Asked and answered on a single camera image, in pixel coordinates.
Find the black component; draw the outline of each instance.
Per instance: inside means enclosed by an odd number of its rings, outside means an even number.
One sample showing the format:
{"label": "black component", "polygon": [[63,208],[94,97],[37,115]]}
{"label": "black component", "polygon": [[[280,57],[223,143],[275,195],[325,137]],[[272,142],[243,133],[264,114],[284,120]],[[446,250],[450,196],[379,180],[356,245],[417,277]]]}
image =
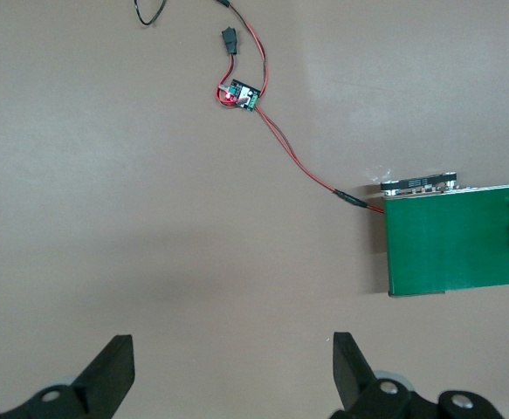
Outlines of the black component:
{"label": "black component", "polygon": [[237,55],[237,32],[230,26],[221,32],[228,54]]}
{"label": "black component", "polygon": [[456,181],[456,173],[445,173],[442,175],[431,175],[428,177],[414,177],[413,179],[404,179],[401,181],[388,181],[380,184],[380,190],[401,190],[423,188],[428,185],[437,185]]}
{"label": "black component", "polygon": [[348,203],[352,203],[353,205],[356,205],[357,207],[367,208],[367,206],[368,206],[367,203],[360,200],[359,198],[355,198],[352,195],[346,194],[345,192],[342,192],[339,189],[335,189],[334,193],[338,197],[340,197],[342,200],[347,201]]}
{"label": "black component", "polygon": [[163,0],[161,2],[161,6],[159,6],[159,10],[157,11],[157,13],[155,13],[153,15],[153,17],[151,18],[151,20],[149,22],[146,22],[145,20],[143,20],[143,18],[141,17],[141,13],[140,13],[140,6],[138,6],[138,0],[134,0],[134,7],[135,7],[135,12],[137,13],[138,15],[138,19],[140,19],[140,22],[141,24],[145,24],[146,26],[150,26],[151,24],[153,24],[155,22],[155,20],[157,20],[157,18],[161,15],[161,12],[163,11],[163,9],[165,8],[165,3],[167,2],[167,0]]}
{"label": "black component", "polygon": [[345,411],[331,419],[503,419],[474,393],[446,391],[435,404],[400,382],[377,379],[351,333],[334,334],[334,380]]}
{"label": "black component", "polygon": [[52,386],[0,419],[110,419],[134,383],[132,336],[115,336],[70,386]]}

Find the black connector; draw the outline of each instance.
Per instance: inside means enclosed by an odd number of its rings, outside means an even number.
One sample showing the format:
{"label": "black connector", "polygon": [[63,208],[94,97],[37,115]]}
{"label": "black connector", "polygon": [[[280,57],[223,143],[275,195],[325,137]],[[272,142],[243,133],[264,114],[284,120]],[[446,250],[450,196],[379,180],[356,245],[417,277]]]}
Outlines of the black connector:
{"label": "black connector", "polygon": [[352,203],[353,205],[356,205],[357,207],[367,208],[368,204],[364,201],[360,200],[359,198],[355,198],[354,196],[351,196],[349,194],[346,194],[345,192],[340,191],[339,189],[336,189],[334,193],[340,197],[342,200],[347,201],[348,203]]}
{"label": "black connector", "polygon": [[237,32],[235,28],[228,27],[221,32],[223,35],[223,41],[225,42],[225,48],[227,48],[228,54],[237,55]]}

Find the screw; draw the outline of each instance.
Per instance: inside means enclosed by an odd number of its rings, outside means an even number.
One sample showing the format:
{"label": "screw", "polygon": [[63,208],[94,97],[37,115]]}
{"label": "screw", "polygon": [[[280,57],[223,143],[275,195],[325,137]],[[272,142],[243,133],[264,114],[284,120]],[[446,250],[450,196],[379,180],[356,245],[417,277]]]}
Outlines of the screw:
{"label": "screw", "polygon": [[387,395],[397,395],[398,392],[397,386],[391,381],[384,381],[381,383],[380,390]]}
{"label": "screw", "polygon": [[52,402],[53,400],[56,400],[60,397],[60,392],[58,390],[51,390],[46,392],[42,397],[41,400],[45,403]]}
{"label": "screw", "polygon": [[473,408],[473,402],[470,400],[469,397],[466,397],[465,395],[453,395],[452,403],[454,403],[456,406],[458,406],[461,409]]}

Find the red wire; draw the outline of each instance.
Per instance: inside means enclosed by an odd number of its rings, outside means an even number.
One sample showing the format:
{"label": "red wire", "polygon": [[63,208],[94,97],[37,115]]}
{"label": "red wire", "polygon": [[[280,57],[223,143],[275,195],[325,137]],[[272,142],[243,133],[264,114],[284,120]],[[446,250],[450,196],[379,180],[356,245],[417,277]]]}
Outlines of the red wire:
{"label": "red wire", "polygon": [[227,80],[227,78],[233,72],[234,68],[235,68],[235,56],[233,54],[229,54],[229,68],[227,69],[227,72],[225,73],[223,78],[221,80],[219,80],[219,84],[216,87],[216,99],[220,104],[222,104],[224,106],[233,106],[234,101],[227,100],[227,99],[221,99],[222,89],[219,86],[222,85],[225,82],[225,80]]}
{"label": "red wire", "polygon": [[240,13],[238,13],[237,9],[232,4],[229,4],[229,8],[235,13],[238,17],[238,19],[243,23],[244,27],[247,29],[247,31],[252,35],[252,38],[254,38],[254,42],[256,43],[256,46],[258,47],[258,50],[260,52],[260,56],[262,57],[262,61],[264,64],[264,83],[262,84],[262,88],[260,89],[259,97],[261,98],[264,95],[265,88],[268,84],[268,66],[267,66],[267,57],[265,55],[265,49],[262,46],[262,43],[260,42],[260,39],[258,38],[258,35],[254,31],[254,28],[252,28],[252,25],[244,19],[244,17],[241,16]]}
{"label": "red wire", "polygon": [[376,208],[376,207],[373,207],[372,205],[368,205],[368,204],[367,204],[367,208],[371,211],[375,211],[380,214],[384,214],[384,209],[382,209],[382,208]]}
{"label": "red wire", "polygon": [[320,185],[322,185],[324,188],[334,192],[335,191],[335,188],[333,188],[332,186],[328,185],[327,183],[325,183],[324,181],[322,181],[321,179],[319,179],[318,177],[316,177],[316,175],[314,175],[310,170],[308,170],[301,162],[300,160],[297,158],[297,155],[295,154],[295,152],[293,151],[292,147],[291,147],[291,144],[289,143],[289,141],[286,139],[286,137],[283,135],[283,133],[281,132],[281,130],[273,123],[273,121],[271,121],[264,113],[264,111],[260,108],[260,106],[256,105],[254,107],[254,109],[256,110],[256,112],[258,112],[258,114],[262,117],[262,120],[264,120],[265,124],[270,128],[270,130],[272,131],[273,135],[275,135],[275,138],[277,138],[277,140],[279,141],[279,144],[281,144],[281,146],[285,149],[285,151],[289,154],[289,156],[292,158],[292,160],[295,162],[295,164],[297,164],[297,166],[299,166],[299,168],[305,172],[311,179],[313,179],[315,182],[319,183]]}

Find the green circuit board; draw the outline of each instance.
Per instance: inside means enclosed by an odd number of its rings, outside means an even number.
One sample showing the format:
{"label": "green circuit board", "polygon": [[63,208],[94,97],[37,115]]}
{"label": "green circuit board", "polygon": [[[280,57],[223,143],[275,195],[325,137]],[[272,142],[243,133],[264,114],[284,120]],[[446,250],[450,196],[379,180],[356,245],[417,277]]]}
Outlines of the green circuit board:
{"label": "green circuit board", "polygon": [[509,185],[384,200],[389,293],[509,285]]}
{"label": "green circuit board", "polygon": [[258,89],[234,79],[230,83],[229,94],[234,100],[239,102],[239,107],[250,112],[254,110],[256,102],[258,102],[258,98],[260,97],[260,91]]}

